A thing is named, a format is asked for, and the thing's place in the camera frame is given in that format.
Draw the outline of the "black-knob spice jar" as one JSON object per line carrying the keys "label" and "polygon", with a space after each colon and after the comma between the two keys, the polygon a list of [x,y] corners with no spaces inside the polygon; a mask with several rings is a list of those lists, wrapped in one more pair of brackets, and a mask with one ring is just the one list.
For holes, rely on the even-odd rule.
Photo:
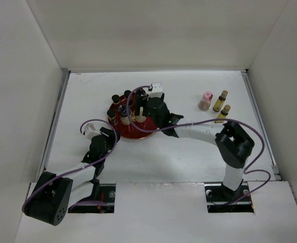
{"label": "black-knob spice jar", "polygon": [[118,108],[119,118],[123,125],[129,126],[132,121],[132,111],[130,107],[127,107],[125,104],[120,105]]}
{"label": "black-knob spice jar", "polygon": [[135,92],[135,97],[147,97],[148,94],[143,88],[137,89]]}

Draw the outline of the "small black-cap spice bottle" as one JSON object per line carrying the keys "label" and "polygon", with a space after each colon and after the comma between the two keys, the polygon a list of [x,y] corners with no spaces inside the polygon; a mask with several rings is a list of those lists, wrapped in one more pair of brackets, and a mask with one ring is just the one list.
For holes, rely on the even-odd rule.
{"label": "small black-cap spice bottle", "polygon": [[129,106],[132,107],[132,105],[133,105],[133,96],[131,95],[131,91],[130,90],[124,91],[124,98],[126,100],[129,99]]}
{"label": "small black-cap spice bottle", "polygon": [[120,96],[115,94],[111,97],[112,99],[112,103],[113,103],[113,106],[114,106],[114,109],[115,110],[118,110],[119,109],[119,106],[120,106]]}
{"label": "small black-cap spice bottle", "polygon": [[111,125],[115,126],[118,124],[116,111],[114,109],[107,110],[107,116],[108,116],[108,121]]}

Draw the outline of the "yellow-cap spice jar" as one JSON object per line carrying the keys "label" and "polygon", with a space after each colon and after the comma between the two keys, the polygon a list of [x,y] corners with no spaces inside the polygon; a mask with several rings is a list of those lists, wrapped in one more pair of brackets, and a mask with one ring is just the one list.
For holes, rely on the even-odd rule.
{"label": "yellow-cap spice jar", "polygon": [[146,121],[146,117],[143,115],[143,107],[140,107],[139,115],[135,116],[135,121],[139,124],[142,124]]}

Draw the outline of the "pink-cap spice jar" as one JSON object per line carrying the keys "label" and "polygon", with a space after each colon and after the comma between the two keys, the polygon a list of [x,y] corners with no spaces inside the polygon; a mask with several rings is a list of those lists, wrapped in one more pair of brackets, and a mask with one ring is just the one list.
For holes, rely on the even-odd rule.
{"label": "pink-cap spice jar", "polygon": [[209,110],[212,98],[213,98],[212,92],[205,92],[198,103],[198,108],[202,111]]}

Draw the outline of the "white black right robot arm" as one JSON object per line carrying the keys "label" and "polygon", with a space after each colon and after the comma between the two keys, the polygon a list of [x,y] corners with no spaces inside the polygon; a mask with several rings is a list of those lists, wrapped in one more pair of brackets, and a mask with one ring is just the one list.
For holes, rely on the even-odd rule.
{"label": "white black right robot arm", "polygon": [[163,133],[175,138],[189,138],[210,143],[216,146],[226,164],[225,176],[221,185],[222,197],[233,200],[239,195],[243,181],[243,168],[254,147],[253,139],[239,123],[228,121],[215,125],[187,125],[177,127],[182,115],[171,113],[163,97],[149,98],[135,96],[135,114],[150,117],[155,126]]}

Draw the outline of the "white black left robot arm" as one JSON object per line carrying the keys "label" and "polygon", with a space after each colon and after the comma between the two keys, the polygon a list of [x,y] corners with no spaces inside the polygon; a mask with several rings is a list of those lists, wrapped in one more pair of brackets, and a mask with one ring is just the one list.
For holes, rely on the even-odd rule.
{"label": "white black left robot arm", "polygon": [[42,173],[22,207],[24,215],[57,226],[74,204],[85,198],[90,202],[96,201],[100,196],[97,178],[119,140],[119,130],[102,127],[91,139],[82,161],[71,171]]}

